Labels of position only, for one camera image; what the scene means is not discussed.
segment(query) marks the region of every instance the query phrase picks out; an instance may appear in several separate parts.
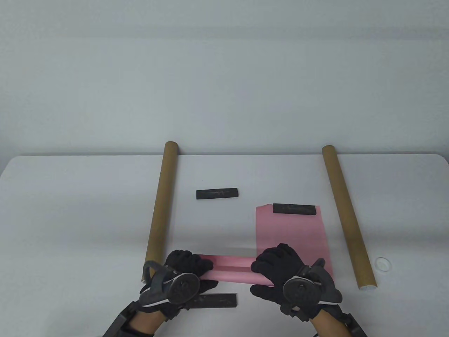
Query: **white wall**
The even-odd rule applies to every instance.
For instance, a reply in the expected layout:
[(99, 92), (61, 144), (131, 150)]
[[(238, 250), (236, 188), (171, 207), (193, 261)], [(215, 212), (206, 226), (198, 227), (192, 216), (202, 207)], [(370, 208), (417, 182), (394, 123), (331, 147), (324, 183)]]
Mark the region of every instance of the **white wall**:
[(0, 0), (0, 172), (26, 153), (436, 152), (447, 0)]

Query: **pink sheet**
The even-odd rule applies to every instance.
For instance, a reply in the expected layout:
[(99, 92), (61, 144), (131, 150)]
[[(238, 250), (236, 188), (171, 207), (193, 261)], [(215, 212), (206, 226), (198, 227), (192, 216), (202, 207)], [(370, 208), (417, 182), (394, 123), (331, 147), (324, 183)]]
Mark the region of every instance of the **pink sheet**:
[[(333, 275), (319, 206), (317, 214), (312, 216), (273, 213), (273, 205), (268, 204), (256, 208), (255, 218), (257, 254), (266, 248), (276, 247), (279, 243), (286, 243), (298, 253), (305, 264), (311, 265), (318, 258), (324, 258), (325, 269), (331, 276)], [(251, 263), (255, 257), (219, 255), (202, 255), (202, 257), (212, 260), (214, 269), (204, 274), (201, 279), (273, 285), (261, 274), (251, 271)]]

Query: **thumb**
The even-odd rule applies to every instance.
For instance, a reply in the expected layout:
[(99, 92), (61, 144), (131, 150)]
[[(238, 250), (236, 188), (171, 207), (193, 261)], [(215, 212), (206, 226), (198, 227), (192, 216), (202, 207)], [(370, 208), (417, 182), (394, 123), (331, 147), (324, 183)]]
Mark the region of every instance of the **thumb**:
[(254, 296), (260, 297), (263, 300), (267, 300), (267, 301), (278, 303), (277, 298), (276, 298), (277, 297), (276, 296), (277, 291), (275, 290), (274, 287), (269, 287), (269, 286), (266, 286), (266, 285), (255, 284), (255, 285), (251, 286), (250, 292)]
[(199, 281), (199, 294), (202, 294), (203, 292), (207, 290), (211, 290), (215, 288), (218, 285), (218, 281), (213, 281), (211, 279), (202, 279)]

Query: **black glove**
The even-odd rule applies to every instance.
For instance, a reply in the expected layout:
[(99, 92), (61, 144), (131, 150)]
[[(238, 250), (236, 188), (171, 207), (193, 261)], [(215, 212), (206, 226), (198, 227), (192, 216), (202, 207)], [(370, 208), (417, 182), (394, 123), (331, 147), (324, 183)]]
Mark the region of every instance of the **black glove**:
[[(204, 275), (207, 271), (212, 270), (214, 264), (211, 260), (202, 259), (198, 254), (192, 254), (188, 250), (174, 250), (171, 252), (164, 265), (180, 272), (180, 273), (192, 273), (198, 277)], [(198, 294), (201, 294), (207, 290), (213, 289), (217, 286), (218, 281), (213, 280), (200, 280), (200, 286)], [(146, 284), (141, 294), (151, 286), (151, 282)], [(168, 319), (173, 319), (178, 315), (179, 311), (183, 309), (183, 306), (172, 303), (163, 303), (153, 307), (139, 307), (139, 311), (143, 312), (155, 312), (160, 311)]]
[[(250, 288), (254, 296), (264, 300), (275, 302), (279, 305), (289, 305), (289, 302), (282, 293), (284, 283), (297, 275), (304, 263), (292, 247), (287, 244), (279, 244), (275, 248), (268, 248), (260, 254), (251, 264), (251, 270), (261, 273), (271, 282), (274, 287), (266, 285), (253, 285)], [(313, 319), (325, 306), (302, 306), (298, 312), (298, 317), (302, 321)]]

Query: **cardboard tube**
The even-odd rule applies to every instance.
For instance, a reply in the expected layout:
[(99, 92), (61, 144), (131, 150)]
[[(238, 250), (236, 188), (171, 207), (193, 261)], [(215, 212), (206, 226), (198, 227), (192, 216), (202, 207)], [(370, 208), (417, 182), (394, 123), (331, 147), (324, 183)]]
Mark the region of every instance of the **cardboard tube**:
[(176, 166), (178, 163), (178, 144), (166, 142), (162, 157), (153, 219), (146, 249), (145, 262), (152, 260), (164, 263), (165, 239), (172, 210), (173, 188), (175, 186)]
[(332, 145), (327, 145), (322, 149), (322, 153), (357, 285), (360, 290), (377, 288), (370, 258), (366, 252), (359, 223), (338, 161), (337, 151)]

